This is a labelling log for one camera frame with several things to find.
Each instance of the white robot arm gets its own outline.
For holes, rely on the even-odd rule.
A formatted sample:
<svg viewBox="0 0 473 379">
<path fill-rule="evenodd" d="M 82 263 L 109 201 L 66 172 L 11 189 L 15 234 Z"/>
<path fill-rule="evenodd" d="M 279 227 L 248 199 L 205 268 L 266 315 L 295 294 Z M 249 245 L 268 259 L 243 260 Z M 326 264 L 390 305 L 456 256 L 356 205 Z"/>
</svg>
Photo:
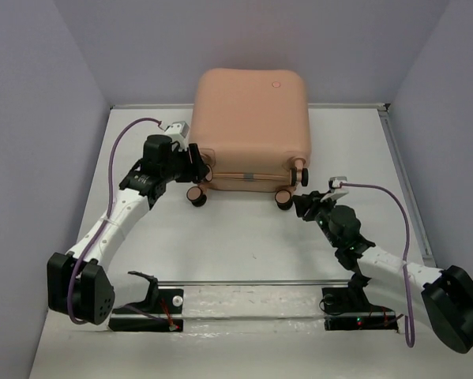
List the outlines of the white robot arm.
<svg viewBox="0 0 473 379">
<path fill-rule="evenodd" d="M 468 352 L 473 347 L 473 280 L 462 268 L 442 270 L 407 263 L 366 240 L 354 209 L 336 202 L 348 193 L 347 186 L 376 186 L 346 181 L 345 177 L 331 178 L 327 193 L 313 191 L 292 200 L 297 216 L 314 221 L 337 248 L 338 262 L 355 273 L 348 284 L 351 297 L 413 317 L 432 328 L 452 350 Z"/>
<path fill-rule="evenodd" d="M 148 136 L 143 157 L 119 185 L 112 207 L 68 253 L 54 253 L 47 264 L 48 306 L 69 314 L 77 324 L 101 324 L 114 308 L 143 302 L 153 306 L 157 279 L 139 272 L 125 278 L 107 277 L 107 270 L 120 245 L 134 225 L 161 197 L 166 184 L 199 183 L 209 167 L 195 144 L 185 139 L 184 122 L 168 126 L 164 134 Z"/>
</svg>

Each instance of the suitcase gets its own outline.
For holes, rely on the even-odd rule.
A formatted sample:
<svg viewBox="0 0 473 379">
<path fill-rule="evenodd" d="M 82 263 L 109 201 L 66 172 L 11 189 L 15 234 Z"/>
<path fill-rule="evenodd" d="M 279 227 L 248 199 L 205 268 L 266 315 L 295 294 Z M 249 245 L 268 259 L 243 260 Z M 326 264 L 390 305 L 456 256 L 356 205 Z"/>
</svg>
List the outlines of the suitcase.
<svg viewBox="0 0 473 379">
<path fill-rule="evenodd" d="M 310 123 L 306 86 L 286 70 L 211 69 L 199 80 L 190 143 L 210 166 L 207 182 L 187 198 L 202 206 L 208 190 L 275 193 L 292 206 L 308 184 Z"/>
</svg>

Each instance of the cable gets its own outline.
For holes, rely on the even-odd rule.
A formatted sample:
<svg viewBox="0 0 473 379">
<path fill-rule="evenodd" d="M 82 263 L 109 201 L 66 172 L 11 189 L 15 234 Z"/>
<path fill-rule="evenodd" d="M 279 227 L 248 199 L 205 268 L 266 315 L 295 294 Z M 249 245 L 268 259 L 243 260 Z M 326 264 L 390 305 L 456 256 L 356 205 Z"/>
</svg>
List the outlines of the cable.
<svg viewBox="0 0 473 379">
<path fill-rule="evenodd" d="M 164 301 L 163 298 L 160 299 L 159 304 L 160 304 L 161 308 L 163 309 L 163 312 L 164 312 L 164 313 L 166 314 L 166 316 L 167 316 L 167 322 L 168 322 L 169 325 L 170 325 L 170 330 L 173 332 L 174 330 L 178 329 L 178 326 L 175 325 L 175 323 L 173 322 L 173 318 L 171 317 L 170 311 L 168 310 L 167 305 L 166 305 L 166 302 Z"/>
<path fill-rule="evenodd" d="M 131 306 L 130 304 L 127 304 L 126 306 L 123 306 L 122 308 L 127 308 L 128 310 L 132 310 L 134 313 L 138 313 L 141 316 L 148 317 L 151 320 L 168 322 L 167 320 L 164 320 L 163 318 L 152 316 L 150 313 L 143 312 L 142 310 L 139 310 L 138 308 L 136 308 L 135 306 Z"/>
<path fill-rule="evenodd" d="M 155 118 L 150 118 L 150 117 L 144 117 L 144 118 L 139 118 L 138 120 L 135 120 L 131 122 L 128 126 L 126 126 L 122 132 L 117 136 L 115 139 L 115 142 L 113 143 L 113 146 L 111 147 L 111 152 L 110 152 L 110 159 L 108 161 L 108 206 L 107 206 L 107 214 L 106 218 L 103 220 L 101 225 L 98 227 L 96 233 L 92 236 L 88 244 L 85 246 L 85 248 L 82 250 L 80 256 L 77 259 L 77 263 L 75 263 L 75 266 L 73 268 L 73 272 L 71 272 L 71 277 L 69 278 L 69 286 L 68 286 L 68 315 L 69 319 L 77 325 L 82 325 L 85 324 L 86 321 L 78 320 L 73 311 L 73 293 L 74 293 L 74 288 L 75 288 L 75 281 L 77 278 L 77 275 L 80 273 L 80 267 L 81 264 L 84 261 L 85 256 L 87 255 L 88 251 L 91 249 L 92 246 L 96 243 L 97 239 L 100 237 L 100 235 L 103 233 L 104 228 L 106 227 L 108 223 L 108 219 L 110 219 L 111 216 L 111 211 L 113 210 L 113 202 L 114 202 L 114 190 L 113 190 L 113 161 L 115 158 L 115 151 L 117 150 L 118 143 L 124 137 L 124 134 L 131 129 L 133 126 L 136 124 L 139 124 L 140 122 L 143 121 L 151 121 L 155 122 L 158 127 L 160 128 L 161 121 L 156 120 Z"/>
<path fill-rule="evenodd" d="M 382 327 L 382 326 L 387 327 L 387 326 L 389 326 L 390 324 L 392 324 L 392 323 L 398 321 L 398 320 L 399 320 L 401 317 L 403 317 L 403 316 L 404 316 L 403 314 L 400 314 L 399 316 L 396 316 L 396 317 L 394 317 L 394 318 L 391 318 L 391 319 L 388 320 L 388 321 L 384 321 L 384 322 L 381 322 L 381 323 L 379 323 L 379 324 L 373 324 L 373 325 L 368 325 L 368 326 L 370 326 L 371 328 L 380 328 L 380 327 Z"/>
<path fill-rule="evenodd" d="M 322 312 L 324 312 L 324 313 L 327 314 L 328 316 L 339 316 L 339 315 L 341 315 L 341 314 L 346 313 L 346 312 L 339 312 L 339 313 L 329 313 L 329 312 L 326 312 L 326 310 L 321 307 L 321 304 L 322 304 L 322 303 L 325 304 L 324 299 L 322 299 L 321 302 L 318 303 L 318 307 L 321 309 Z"/>
<path fill-rule="evenodd" d="M 400 208 L 401 215 L 403 216 L 404 220 L 404 229 L 406 234 L 406 241 L 404 244 L 404 251 L 403 251 L 403 275 L 404 275 L 404 290 L 407 296 L 407 311 L 408 315 L 404 317 L 404 334 L 406 337 L 408 347 L 413 347 L 415 345 L 415 322 L 413 318 L 413 307 L 411 306 L 411 289 L 410 289 L 410 278 L 408 278 L 408 267 L 407 267 L 407 258 L 408 258 L 408 250 L 410 249 L 410 224 L 408 222 L 407 213 L 404 211 L 404 207 L 401 204 L 400 200 L 397 196 L 389 191 L 388 189 L 375 186 L 373 184 L 357 184 L 357 183 L 340 183 L 340 187 L 356 187 L 356 188 L 371 188 L 373 190 L 380 190 L 382 192 L 387 193 L 397 204 Z"/>
<path fill-rule="evenodd" d="M 382 306 L 382 307 L 381 307 L 381 310 L 382 310 L 382 312 L 384 313 L 384 322 L 387 322 L 388 319 L 387 319 L 387 313 L 385 312 L 385 307 Z"/>
</svg>

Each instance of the table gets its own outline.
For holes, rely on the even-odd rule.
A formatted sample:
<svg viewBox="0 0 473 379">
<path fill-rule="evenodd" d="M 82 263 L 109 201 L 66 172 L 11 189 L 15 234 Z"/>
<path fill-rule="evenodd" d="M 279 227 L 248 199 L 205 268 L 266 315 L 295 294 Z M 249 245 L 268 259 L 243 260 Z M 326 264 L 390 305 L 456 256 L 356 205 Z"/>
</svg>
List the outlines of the table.
<svg viewBox="0 0 473 379">
<path fill-rule="evenodd" d="M 114 109 L 99 154 L 81 234 L 107 202 L 111 145 L 136 118 L 190 121 L 191 107 Z M 328 178 L 384 186 L 404 201 L 376 109 L 310 109 L 313 155 L 310 184 L 323 191 Z M 135 126 L 117 150 L 114 177 L 123 178 L 140 157 L 152 123 Z M 272 280 L 329 283 L 351 276 L 314 223 L 280 211 L 272 194 L 211 191 L 202 208 L 171 183 L 157 205 L 130 232 L 112 261 L 112 273 L 139 270 L 185 287 L 182 334 L 114 333 L 104 326 L 77 327 L 49 312 L 31 378 L 113 377 L 428 377 L 473 378 L 473 351 L 458 355 L 418 325 L 417 344 L 391 331 L 326 332 L 318 309 L 319 286 L 206 286 L 201 282 Z M 342 202 L 362 221 L 362 233 L 402 254 L 404 226 L 383 193 L 351 189 Z M 422 263 L 412 233 L 409 260 Z"/>
</svg>

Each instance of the white wall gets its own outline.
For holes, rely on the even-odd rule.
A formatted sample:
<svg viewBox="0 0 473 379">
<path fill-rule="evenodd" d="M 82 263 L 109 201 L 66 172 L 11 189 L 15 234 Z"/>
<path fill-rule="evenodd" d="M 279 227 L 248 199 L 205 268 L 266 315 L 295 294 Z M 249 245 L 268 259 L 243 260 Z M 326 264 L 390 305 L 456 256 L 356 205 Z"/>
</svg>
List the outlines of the white wall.
<svg viewBox="0 0 473 379">
<path fill-rule="evenodd" d="M 28 377 L 108 105 L 51 0 L 0 0 L 0 379 Z"/>
<path fill-rule="evenodd" d="M 390 102 L 448 0 L 55 0 L 111 103 L 192 103 L 213 67 L 299 72 L 311 102 Z"/>
<path fill-rule="evenodd" d="M 440 267 L 473 278 L 473 0 L 452 0 L 391 106 Z"/>
</svg>

